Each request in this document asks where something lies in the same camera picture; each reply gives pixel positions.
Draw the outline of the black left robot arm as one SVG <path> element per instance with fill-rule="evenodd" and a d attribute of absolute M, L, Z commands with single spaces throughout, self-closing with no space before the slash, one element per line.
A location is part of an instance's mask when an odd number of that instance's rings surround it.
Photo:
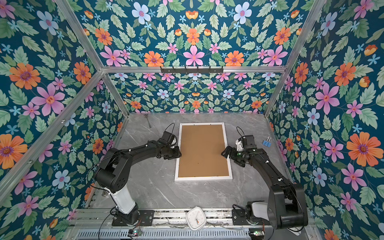
<path fill-rule="evenodd" d="M 115 203 L 114 216 L 128 226 L 136 225 L 140 219 L 138 204 L 127 187 L 133 165 L 150 158 L 174 160 L 182 156 L 176 145 L 177 137 L 164 131 L 161 138 L 130 149 L 111 148 L 99 163 L 94 175 L 99 186 L 108 192 Z"/>

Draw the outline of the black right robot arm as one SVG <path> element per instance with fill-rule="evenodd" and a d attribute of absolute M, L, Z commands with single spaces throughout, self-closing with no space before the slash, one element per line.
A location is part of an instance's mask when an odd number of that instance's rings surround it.
<path fill-rule="evenodd" d="M 270 160 L 267 152 L 258 148 L 252 135 L 240 137 L 236 147 L 227 146 L 221 153 L 244 168 L 253 167 L 269 188 L 268 201 L 248 202 L 245 208 L 233 205 L 240 217 L 253 225 L 267 220 L 274 229 L 289 229 L 299 232 L 308 225 L 305 191 L 301 184 L 294 184 L 281 174 Z"/>

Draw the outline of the blue binder clip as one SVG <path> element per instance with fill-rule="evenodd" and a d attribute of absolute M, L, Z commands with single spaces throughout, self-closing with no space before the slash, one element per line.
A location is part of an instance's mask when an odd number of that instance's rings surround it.
<path fill-rule="evenodd" d="M 262 145 L 263 145 L 263 146 L 266 146 L 266 147 L 268 147 L 268 148 L 270 148 L 270 147 L 271 147 L 271 144 L 272 144 L 272 143 L 271 143 L 271 140 L 272 140 L 271 137 L 267 137 L 267 139 L 263 141 Z"/>

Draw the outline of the white square clock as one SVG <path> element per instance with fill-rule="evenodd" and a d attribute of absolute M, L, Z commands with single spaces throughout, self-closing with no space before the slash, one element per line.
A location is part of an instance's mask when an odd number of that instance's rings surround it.
<path fill-rule="evenodd" d="M 192 231 L 198 231 L 207 224 L 207 217 L 200 207 L 195 207 L 186 213 L 186 222 Z"/>

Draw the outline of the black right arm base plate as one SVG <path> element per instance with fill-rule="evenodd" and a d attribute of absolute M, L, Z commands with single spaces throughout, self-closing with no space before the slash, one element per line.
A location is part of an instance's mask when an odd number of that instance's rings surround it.
<path fill-rule="evenodd" d="M 261 218 L 247 219 L 246 211 L 242 209 L 232 209 L 232 223 L 234 226 L 269 226 L 269 221 Z"/>

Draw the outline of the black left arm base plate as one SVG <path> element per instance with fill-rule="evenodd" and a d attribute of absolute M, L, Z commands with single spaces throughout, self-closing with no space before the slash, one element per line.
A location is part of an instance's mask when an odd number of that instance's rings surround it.
<path fill-rule="evenodd" d="M 137 210 L 130 214 L 123 214 L 120 211 L 113 213 L 113 227 L 138 227 L 151 226 L 154 220 L 155 211 L 153 210 Z"/>

